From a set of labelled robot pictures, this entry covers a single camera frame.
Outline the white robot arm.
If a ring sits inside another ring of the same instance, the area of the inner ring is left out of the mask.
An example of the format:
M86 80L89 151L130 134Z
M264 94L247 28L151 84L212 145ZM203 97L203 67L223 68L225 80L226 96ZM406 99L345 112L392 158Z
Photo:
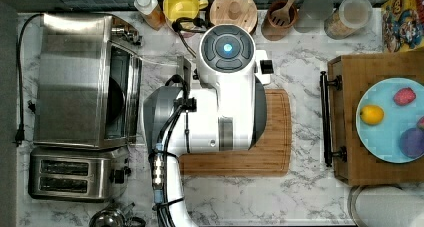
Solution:
M198 227L188 214L179 157L248 150L266 127L267 103L256 76L251 35L231 24L202 36L196 55L200 83L174 74L143 102L143 124L159 227Z

